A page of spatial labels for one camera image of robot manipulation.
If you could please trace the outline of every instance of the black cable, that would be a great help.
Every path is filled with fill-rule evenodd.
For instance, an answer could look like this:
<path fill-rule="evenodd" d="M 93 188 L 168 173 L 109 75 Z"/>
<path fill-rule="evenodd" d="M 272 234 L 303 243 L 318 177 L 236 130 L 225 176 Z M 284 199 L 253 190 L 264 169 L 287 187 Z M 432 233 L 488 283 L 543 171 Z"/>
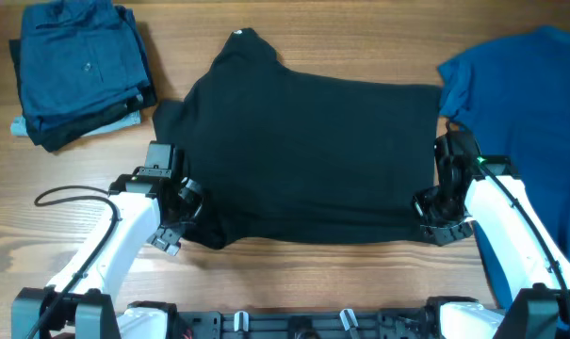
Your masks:
<path fill-rule="evenodd" d="M 98 243 L 98 245 L 96 245 L 96 248 L 94 248 L 94 250 L 92 251 L 92 253 L 90 254 L 90 256 L 88 257 L 88 259 L 86 259 L 86 261 L 84 262 L 84 264 L 79 268 L 79 270 L 77 270 L 77 272 L 73 275 L 72 279 L 69 281 L 69 283 L 67 283 L 67 285 L 62 289 L 62 291 L 60 291 L 60 293 L 58 293 L 58 295 L 54 298 L 54 300 L 50 303 L 50 305 L 48 305 L 48 307 L 45 309 L 45 311 L 41 314 L 40 318 L 38 318 L 38 321 L 36 321 L 36 323 L 33 325 L 33 327 L 31 328 L 31 330 L 29 331 L 29 334 L 26 336 L 26 339 L 33 339 L 33 337 L 35 337 L 36 333 L 43 327 L 46 325 L 46 323 L 48 322 L 48 319 L 50 317 L 50 315 L 52 314 L 52 312 L 54 311 L 54 309 L 57 307 L 58 303 L 63 299 L 63 297 L 69 292 L 71 291 L 71 289 L 79 282 L 79 280 L 84 276 L 84 274 L 86 273 L 86 271 L 90 268 L 90 264 L 92 263 L 92 261 L 94 260 L 94 258 L 98 255 L 98 253 L 101 251 L 101 249 L 103 248 L 103 246 L 105 245 L 106 241 L 109 239 L 109 237 L 113 234 L 113 231 L 115 229 L 115 226 L 117 225 L 117 221 L 119 221 L 119 210 L 117 208 L 117 206 L 115 205 L 115 203 L 113 203 L 112 201 L 110 201 L 109 199 L 105 198 L 105 197 L 99 197 L 99 196 L 78 196 L 78 197 L 69 197 L 69 198 L 64 198 L 64 199 L 57 199 L 51 202 L 40 202 L 40 200 L 47 196 L 48 194 L 57 192 L 59 190 L 65 190 L 65 189 L 86 189 L 86 190 L 92 190 L 92 191 L 96 191 L 99 193 L 103 193 L 105 195 L 108 195 L 108 192 L 106 192 L 103 189 L 100 188 L 95 188 L 95 187 L 89 187 L 89 186 L 61 186 L 61 187 L 57 187 L 57 188 L 52 188 L 49 189 L 43 193 L 41 193 L 38 198 L 36 198 L 36 200 L 33 201 L 33 203 L 37 206 L 37 207 L 44 207 L 44 206 L 51 206 L 51 205 L 56 205 L 59 203 L 64 203 L 64 202 L 77 202 L 77 201 L 98 201 L 98 202 L 104 202 L 106 204 L 108 204 L 108 206 L 111 208 L 111 211 L 113 212 L 112 218 L 111 218 L 111 223 L 108 226 L 108 229 L 106 230 L 105 235 L 103 236 L 103 238 L 100 240 L 100 242 Z"/>
<path fill-rule="evenodd" d="M 473 135 L 473 132 L 471 132 L 471 130 L 466 127 L 464 124 L 462 124 L 461 122 L 457 122 L 457 121 L 451 121 L 448 120 L 446 121 L 446 129 L 448 131 L 450 131 L 450 123 L 454 123 L 457 124 L 459 126 L 461 126 L 462 128 L 464 128 L 466 130 L 466 132 L 470 133 L 471 135 Z M 467 155 L 472 155 L 473 156 L 473 161 L 476 163 L 476 165 L 478 166 L 478 168 L 488 177 L 490 177 L 490 179 L 492 179 L 492 181 L 500 188 L 500 190 L 502 190 L 502 192 L 507 196 L 507 198 L 512 202 L 512 206 L 514 207 L 517 211 L 519 211 L 519 214 L 521 215 L 521 217 L 527 222 L 527 224 L 529 225 L 529 227 L 531 228 L 531 231 L 533 232 L 534 236 L 536 237 L 536 240 L 538 240 L 538 244 L 540 244 L 540 247 L 542 248 L 542 251 L 545 254 L 546 259 L 548 260 L 548 262 L 550 263 L 550 267 L 552 268 L 553 273 L 555 274 L 555 278 L 557 279 L 557 281 L 559 282 L 559 287 L 561 288 L 561 295 L 562 295 L 562 299 L 563 299 L 563 303 L 565 304 L 565 308 L 566 308 L 566 312 L 567 312 L 567 316 L 569 317 L 569 331 L 570 331 L 570 296 L 569 296 L 569 290 L 567 289 L 567 284 L 565 283 L 565 279 L 563 278 L 562 274 L 561 274 L 561 270 L 559 269 L 559 262 L 557 260 L 555 260 L 555 258 L 553 257 L 552 253 L 550 252 L 550 249 L 548 248 L 548 245 L 546 244 L 545 240 L 542 238 L 542 235 L 540 234 L 540 231 L 538 231 L 538 229 L 536 228 L 536 225 L 533 223 L 533 221 L 531 220 L 531 218 L 528 216 L 528 213 L 526 212 L 526 210 L 523 208 L 523 206 L 521 205 L 521 203 L 519 202 L 519 200 L 513 195 L 513 193 L 511 193 L 511 191 L 509 191 L 509 189 L 500 182 L 500 180 L 498 180 L 498 178 L 496 177 L 496 175 L 490 171 L 490 169 L 488 169 L 480 160 L 479 157 L 477 155 L 472 154 L 471 152 L 469 152 L 466 147 L 463 145 L 461 140 L 458 140 L 459 142 L 457 142 L 457 144 L 461 147 L 461 149 L 467 154 Z"/>

